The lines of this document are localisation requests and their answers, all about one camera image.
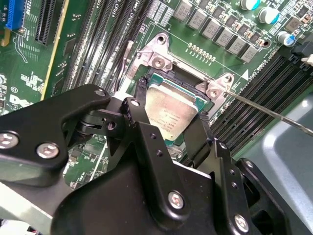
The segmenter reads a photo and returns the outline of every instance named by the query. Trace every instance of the silver screw head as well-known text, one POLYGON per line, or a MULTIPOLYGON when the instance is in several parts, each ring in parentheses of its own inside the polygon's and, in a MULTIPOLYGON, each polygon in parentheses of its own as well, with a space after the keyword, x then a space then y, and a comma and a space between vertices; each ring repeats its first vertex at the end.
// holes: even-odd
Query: silver screw head
POLYGON ((176 192, 170 192, 168 194, 168 201, 170 202, 171 206, 175 209, 181 209, 184 206, 184 200, 182 196, 180 196, 176 192))
POLYGON ((245 218, 243 218, 241 215, 239 214, 235 215, 235 222, 236 222, 238 229, 241 232, 244 232, 244 233, 249 232, 249 225, 247 221, 245 220, 245 218))
POLYGON ((227 146, 226 146, 224 143, 222 143, 222 142, 220 142, 220 146, 221 146, 223 149, 227 149, 227 146))
POLYGON ((96 90, 95 93, 99 96, 106 96, 106 94, 102 90, 96 90))
POLYGON ((40 157, 44 159, 51 159, 55 158, 58 155, 59 149, 56 145, 52 143, 42 143, 37 147, 36 152, 40 157))
POLYGON ((12 133, 0 133, 0 149, 12 148, 19 143, 19 138, 12 133))
POLYGON ((250 168, 253 168, 253 164, 250 161, 246 161, 247 166, 249 166, 250 168))
POLYGON ((135 99, 132 99, 132 100, 131 100, 131 103, 132 103, 134 106, 139 106, 139 105, 140 105, 139 102, 138 102, 137 100, 135 100, 135 99))

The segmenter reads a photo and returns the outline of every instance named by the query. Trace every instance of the capacitor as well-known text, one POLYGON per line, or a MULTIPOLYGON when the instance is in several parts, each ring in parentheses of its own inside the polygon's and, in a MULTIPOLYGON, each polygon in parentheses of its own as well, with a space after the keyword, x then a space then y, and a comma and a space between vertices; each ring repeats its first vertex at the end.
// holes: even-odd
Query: capacitor
POLYGON ((296 41, 295 36, 287 33, 286 31, 279 32, 276 39, 278 42, 287 47, 293 46, 296 41))
POLYGON ((243 10, 255 10, 259 7, 261 0, 240 0, 240 7, 243 10))
POLYGON ((269 6, 264 7, 260 11, 258 18, 261 23, 274 24, 278 21, 279 10, 269 6))

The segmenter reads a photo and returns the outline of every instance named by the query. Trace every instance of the small surface-mount component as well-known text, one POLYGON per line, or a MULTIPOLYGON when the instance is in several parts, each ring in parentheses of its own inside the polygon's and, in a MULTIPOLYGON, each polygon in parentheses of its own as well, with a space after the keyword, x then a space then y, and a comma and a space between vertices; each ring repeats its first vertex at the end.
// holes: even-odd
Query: small surface-mount component
POLYGON ((215 34, 219 31, 221 25, 215 19, 211 19, 205 30, 203 31, 202 35, 208 39, 213 39, 215 34))
POLYGON ((209 12, 212 14, 214 12, 215 8, 216 8, 216 5, 210 4, 209 5, 209 12))
POLYGON ((182 0, 176 8, 174 17, 180 21, 184 21, 187 18, 191 7, 192 5, 188 0, 182 0))
POLYGON ((246 46, 246 42, 241 38, 237 37, 233 43, 231 43, 231 46, 228 48, 228 51, 231 53, 238 55, 246 46))
POLYGON ((221 6, 217 6, 215 11, 213 12, 212 16, 216 19, 219 19, 222 13, 225 11, 225 9, 221 6))
POLYGON ((247 24, 243 24, 240 29, 238 30, 238 34, 241 36, 244 36, 246 31, 249 29, 249 26, 247 24))
POLYGON ((248 49, 243 53, 243 55, 240 57, 243 61, 246 63, 249 63, 255 54, 258 52, 258 50, 252 46, 249 46, 248 49))
POLYGON ((251 38, 250 38, 250 42, 252 42, 253 44, 255 44, 261 37, 261 34, 259 34, 258 32, 255 32, 251 38))
POLYGON ((206 14, 202 10, 198 9, 195 11, 188 25, 193 29, 198 30, 203 25, 205 20, 206 14))
POLYGON ((215 42, 220 46, 225 47, 229 43, 233 35, 234 34, 228 28, 224 28, 224 30, 215 42))
POLYGON ((0 99, 0 109, 3 109, 5 106, 5 100, 0 99))
POLYGON ((312 19, 312 16, 306 15, 301 21, 307 24, 312 19))
POLYGON ((64 84, 64 77, 62 77, 59 81, 55 83, 53 87, 53 95, 57 95, 61 93, 63 84, 64 84))
POLYGON ((309 9, 306 6, 303 6, 297 13, 297 16, 299 18, 304 17, 304 15, 309 11, 309 9))
POLYGON ((267 6, 260 11, 258 18, 261 23, 274 24, 278 21, 279 13, 279 10, 267 6))
POLYGON ((76 42, 76 39, 72 38, 65 43, 64 50, 63 50, 63 56, 66 54, 72 53, 72 51, 74 50, 74 47, 75 47, 75 42, 76 42))
POLYGON ((295 37, 286 31, 281 31, 277 34, 277 41, 284 46, 291 47, 295 44, 295 37))
POLYGON ((243 10, 255 10, 259 7, 261 0, 240 0, 240 7, 243 10))
POLYGON ((9 0, 9 10, 5 27, 16 30, 22 27, 25 0, 9 0))
POLYGON ((299 26, 301 25, 301 21, 295 17, 291 17, 289 21, 287 22, 285 28, 289 32, 294 32, 299 26))
POLYGON ((230 15, 225 23, 225 25, 229 28, 231 28, 233 26, 233 24, 236 22, 237 17, 230 15))
POLYGON ((211 0, 201 0, 201 2, 199 3, 198 7, 205 10, 208 3, 210 2, 211 0))
POLYGON ((252 36, 253 36, 253 32, 252 32, 252 31, 248 31, 248 32, 246 33, 246 37, 247 37, 248 39, 252 38, 252 36))

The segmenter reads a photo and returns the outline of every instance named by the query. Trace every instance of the pcie slot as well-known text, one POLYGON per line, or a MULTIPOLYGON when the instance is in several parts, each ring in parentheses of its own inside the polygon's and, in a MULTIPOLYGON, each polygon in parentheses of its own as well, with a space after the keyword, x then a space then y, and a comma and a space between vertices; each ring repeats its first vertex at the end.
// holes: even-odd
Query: pcie slot
MULTIPOLYGON (((250 84, 240 93, 241 96, 252 99, 255 95, 256 90, 258 91, 264 84, 268 81, 269 78, 273 76, 278 69, 285 63, 285 59, 276 55, 272 60, 271 63, 268 63, 265 68, 263 68, 263 72, 260 74, 259 77, 254 78, 250 84)), ((241 102, 233 102, 223 113, 217 121, 212 125, 212 131, 214 134, 218 135, 222 130, 220 129, 221 126, 226 126, 229 122, 232 121, 232 118, 236 113, 238 113, 244 104, 241 102)))
POLYGON ((22 27, 25 0, 10 0, 8 18, 5 27, 16 30, 22 27))
POLYGON ((86 58, 85 66, 81 74, 81 81, 79 83, 80 86, 85 83, 91 83, 93 78, 96 76, 96 72, 101 62, 101 57, 108 48, 109 42, 112 38, 112 33, 118 24, 124 4, 124 1, 119 2, 117 9, 113 9, 113 1, 108 3, 108 7, 102 17, 102 22, 99 27, 100 30, 96 33, 96 38, 93 43, 93 51, 91 51, 90 56, 86 58), (110 21, 108 22, 108 19, 113 11, 114 17, 111 17, 110 21))
POLYGON ((138 33, 141 29, 141 26, 143 24, 143 22, 146 20, 146 17, 150 11, 150 7, 153 3, 153 0, 143 0, 140 1, 140 4, 138 6, 138 10, 136 11, 135 15, 134 15, 134 25, 130 26, 131 30, 127 31, 127 35, 124 38, 124 41, 122 43, 123 47, 121 47, 121 49, 119 51, 117 51, 116 53, 116 57, 115 60, 111 66, 111 69, 108 73, 108 75, 105 77, 106 79, 106 84, 105 84, 105 89, 107 91, 111 91, 114 83, 115 83, 115 79, 117 78, 117 76, 119 75, 119 73, 121 72, 122 69, 122 57, 123 54, 125 52, 126 46, 127 46, 127 41, 131 40, 131 41, 135 41, 135 39, 138 36, 138 33))
MULTIPOLYGON (((295 100, 299 95, 301 95, 310 85, 312 85, 312 81, 307 80, 304 83, 300 84, 300 87, 292 94, 287 95, 287 99, 279 106, 279 108, 276 110, 278 113, 281 113, 283 110, 285 110, 288 105, 295 100)), ((266 116, 265 120, 258 126, 258 128, 251 134, 246 136, 244 139, 240 141, 239 144, 236 144, 232 150, 233 153, 237 153, 241 148, 243 148, 247 142, 249 142, 253 137, 258 135, 263 131, 263 129, 271 122, 274 118, 271 116, 266 116)))
POLYGON ((79 75, 87 56, 88 48, 90 47, 103 6, 104 0, 92 0, 89 4, 81 30, 82 35, 80 36, 75 52, 72 55, 68 79, 64 83, 63 92, 75 88, 76 84, 79 82, 79 75))
MULTIPOLYGON (((279 86, 294 70, 292 66, 282 67, 283 71, 280 73, 281 76, 277 77, 276 80, 273 80, 273 82, 267 84, 266 87, 262 90, 258 90, 255 92, 256 99, 254 102, 258 104, 263 104, 264 101, 270 97, 270 94, 273 94, 273 92, 277 89, 277 86, 279 86)), ((245 122, 245 118, 247 115, 250 115, 250 113, 254 111, 254 109, 251 106, 247 106, 242 112, 238 112, 235 114, 232 118, 232 121, 236 124, 236 126, 240 126, 243 122, 245 122)), ((225 135, 228 135, 228 133, 231 131, 233 127, 229 126, 228 128, 221 130, 220 138, 224 138, 225 135)))
POLYGON ((118 63, 116 62, 117 56, 120 57, 121 53, 124 53, 122 49, 125 49, 127 45, 127 40, 144 2, 145 0, 129 1, 125 6, 124 15, 120 21, 121 23, 115 30, 112 37, 112 43, 101 60, 100 70, 94 79, 94 84, 105 86, 105 83, 107 83, 106 78, 108 77, 108 72, 110 69, 114 69, 113 67, 107 68, 107 65, 110 62, 116 66, 116 63, 118 63))
POLYGON ((64 0, 42 0, 35 40, 44 45, 53 43, 64 0))

